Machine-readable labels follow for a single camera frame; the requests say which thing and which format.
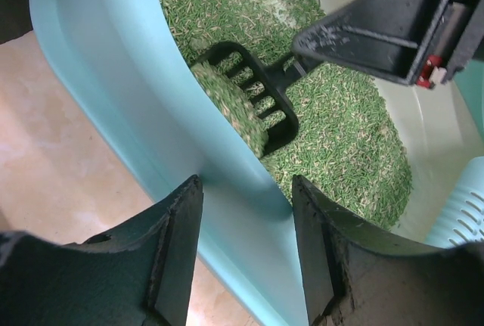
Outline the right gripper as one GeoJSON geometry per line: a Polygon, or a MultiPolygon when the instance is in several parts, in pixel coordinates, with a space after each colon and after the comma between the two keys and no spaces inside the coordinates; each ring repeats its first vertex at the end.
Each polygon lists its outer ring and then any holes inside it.
{"type": "Polygon", "coordinates": [[[296,34],[293,53],[432,89],[483,60],[483,0],[353,0],[296,34]]]}

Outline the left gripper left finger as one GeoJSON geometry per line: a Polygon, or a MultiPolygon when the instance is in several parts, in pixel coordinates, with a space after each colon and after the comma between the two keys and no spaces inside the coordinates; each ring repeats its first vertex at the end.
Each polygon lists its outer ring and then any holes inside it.
{"type": "Polygon", "coordinates": [[[1,323],[185,324],[202,210],[202,182],[193,175],[82,244],[2,233],[1,323]]]}

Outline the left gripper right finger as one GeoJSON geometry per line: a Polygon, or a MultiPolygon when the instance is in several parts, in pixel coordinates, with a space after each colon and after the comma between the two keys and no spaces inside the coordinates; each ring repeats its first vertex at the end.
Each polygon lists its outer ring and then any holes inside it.
{"type": "Polygon", "coordinates": [[[383,230],[292,180],[310,325],[481,325],[483,245],[442,249],[383,230]]]}

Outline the black litter scoop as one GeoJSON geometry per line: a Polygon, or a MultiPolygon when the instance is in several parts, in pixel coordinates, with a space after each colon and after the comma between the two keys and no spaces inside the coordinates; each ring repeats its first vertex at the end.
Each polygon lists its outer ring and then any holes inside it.
{"type": "Polygon", "coordinates": [[[222,41],[210,46],[193,61],[193,64],[207,62],[216,68],[232,54],[238,54],[240,60],[222,73],[232,79],[244,70],[248,70],[249,76],[237,86],[246,92],[258,83],[262,85],[262,91],[251,97],[250,102],[258,104],[265,98],[271,98],[274,101],[271,107],[258,115],[258,118],[263,120],[275,112],[281,112],[284,115],[282,120],[267,129],[268,140],[262,152],[266,157],[291,143],[298,134],[299,120],[293,111],[293,104],[286,95],[286,90],[311,73],[318,66],[318,62],[289,51],[273,64],[265,65],[241,44],[222,41]]]}

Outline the litter clump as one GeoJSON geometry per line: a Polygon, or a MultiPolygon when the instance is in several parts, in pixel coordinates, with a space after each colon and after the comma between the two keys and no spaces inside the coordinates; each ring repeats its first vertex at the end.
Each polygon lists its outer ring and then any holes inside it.
{"type": "Polygon", "coordinates": [[[208,62],[191,67],[201,88],[258,158],[262,158],[268,133],[247,95],[208,62]]]}

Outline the teal litter box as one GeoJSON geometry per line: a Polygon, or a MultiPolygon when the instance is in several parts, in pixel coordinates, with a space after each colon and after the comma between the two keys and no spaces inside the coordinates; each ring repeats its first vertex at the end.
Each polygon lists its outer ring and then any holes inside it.
{"type": "MultiPolygon", "coordinates": [[[[263,325],[309,325],[293,207],[198,87],[158,0],[29,0],[58,79],[141,187],[165,197],[203,177],[199,254],[263,325]]],[[[414,189],[390,232],[424,244],[483,144],[461,91],[380,80],[414,189]]]]}

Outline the green cat litter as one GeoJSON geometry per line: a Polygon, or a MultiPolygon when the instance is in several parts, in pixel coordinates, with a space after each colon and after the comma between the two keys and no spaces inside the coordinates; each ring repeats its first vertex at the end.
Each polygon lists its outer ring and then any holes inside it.
{"type": "MultiPolygon", "coordinates": [[[[270,64],[293,36],[321,18],[318,0],[160,0],[188,63],[232,40],[270,64]]],[[[299,133],[262,163],[285,194],[304,175],[329,198],[391,228],[411,193],[411,169],[386,103],[371,77],[323,64],[288,89],[299,133]]]]}

